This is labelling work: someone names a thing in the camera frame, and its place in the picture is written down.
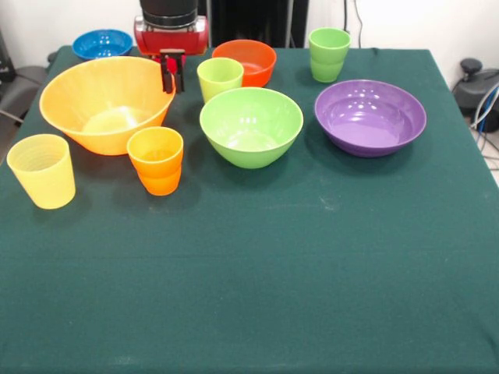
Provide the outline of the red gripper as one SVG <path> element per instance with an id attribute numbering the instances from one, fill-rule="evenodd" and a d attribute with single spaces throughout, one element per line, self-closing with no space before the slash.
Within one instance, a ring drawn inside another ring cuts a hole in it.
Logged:
<path id="1" fill-rule="evenodd" d="M 134 35 L 137 47 L 143 55 L 159 55 L 162 50 L 183 50 L 186 55 L 203 55 L 208 47 L 209 27 L 206 16 L 183 28 L 165 29 L 147 23 L 142 16 L 134 19 Z M 172 78 L 172 62 L 168 56 L 160 57 L 163 91 L 170 94 L 175 81 L 176 92 L 184 91 L 183 57 L 176 56 L 176 73 Z"/>

